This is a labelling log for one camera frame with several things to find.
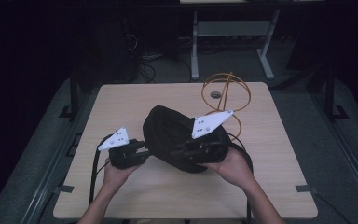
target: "wooden tabletop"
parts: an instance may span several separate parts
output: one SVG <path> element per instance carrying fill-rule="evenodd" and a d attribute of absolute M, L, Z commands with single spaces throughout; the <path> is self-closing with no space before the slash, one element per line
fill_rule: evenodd
<path fill-rule="evenodd" d="M 251 103 L 235 112 L 242 124 L 240 140 L 252 157 L 255 178 L 283 217 L 316 217 L 317 208 L 309 192 L 297 192 L 306 185 L 296 155 L 266 84 L 247 83 Z M 155 105 L 164 105 L 193 118 L 212 111 L 201 97 L 201 83 L 132 84 L 101 87 L 89 116 L 76 155 L 64 182 L 74 187 L 61 192 L 54 209 L 58 218 L 81 217 L 88 207 L 90 175 L 97 145 L 110 133 L 125 126 L 130 138 L 144 140 L 142 127 Z M 206 100 L 217 105 L 211 91 L 221 91 L 222 83 L 208 85 Z M 227 109 L 242 107 L 248 94 L 231 84 Z M 224 125 L 236 134 L 234 118 Z M 103 151 L 99 167 L 108 152 Z M 96 181 L 95 195 L 103 182 Z M 182 172 L 164 161 L 150 157 L 135 171 L 110 203 L 107 217 L 115 218 L 242 218 L 246 217 L 246 197 L 212 171 L 201 174 Z"/>

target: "dark background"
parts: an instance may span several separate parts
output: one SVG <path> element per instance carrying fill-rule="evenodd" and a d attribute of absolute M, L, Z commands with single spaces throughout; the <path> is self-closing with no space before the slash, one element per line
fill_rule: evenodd
<path fill-rule="evenodd" d="M 140 44 L 174 55 L 178 53 L 175 38 L 191 36 L 191 28 L 184 24 L 192 20 L 192 14 L 182 12 L 178 20 L 178 13 L 139 13 L 130 26 L 123 27 L 119 23 L 122 17 L 109 11 L 62 9 L 48 1 L 0 1 L 0 191 L 51 98 L 71 72 L 80 74 L 83 91 L 101 82 L 131 81 L 136 55 L 121 51 L 128 44 L 123 30 L 137 33 L 144 41 Z M 275 32 L 297 38 L 288 68 L 303 70 L 326 63 L 351 88 L 358 102 L 358 1 L 309 8 L 301 22 L 290 20 L 293 15 L 298 16 L 298 11 L 283 10 Z M 114 27 L 115 31 L 102 37 L 95 24 Z M 103 56 L 101 43 L 110 38 L 116 43 L 110 48 L 121 53 L 116 63 L 106 68 L 104 59 L 115 55 Z M 74 45 L 74 40 L 86 51 Z M 90 52 L 101 60 L 83 64 Z M 115 76 L 116 70 L 125 76 Z M 82 71 L 94 76 L 81 76 Z"/>

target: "person's left hand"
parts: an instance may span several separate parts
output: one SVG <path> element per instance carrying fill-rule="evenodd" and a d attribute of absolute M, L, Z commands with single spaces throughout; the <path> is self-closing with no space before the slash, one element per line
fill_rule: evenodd
<path fill-rule="evenodd" d="M 130 168 L 120 170 L 109 162 L 104 167 L 104 177 L 103 177 L 103 188 L 112 190 L 113 193 L 116 193 L 118 189 L 127 181 L 130 174 L 138 169 L 141 165 L 132 166 Z"/>

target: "forearm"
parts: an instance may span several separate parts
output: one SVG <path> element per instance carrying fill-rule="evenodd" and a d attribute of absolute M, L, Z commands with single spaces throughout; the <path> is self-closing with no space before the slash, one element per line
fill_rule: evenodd
<path fill-rule="evenodd" d="M 249 180 L 247 185 L 241 186 L 241 189 L 248 198 L 257 224 L 284 223 L 269 197 L 255 179 Z"/>
<path fill-rule="evenodd" d="M 109 205 L 110 201 L 116 193 L 116 190 L 111 190 L 105 186 L 102 186 L 95 199 L 89 205 L 89 208 L 87 209 L 83 217 L 77 223 L 100 224 L 103 221 L 107 206 Z"/>

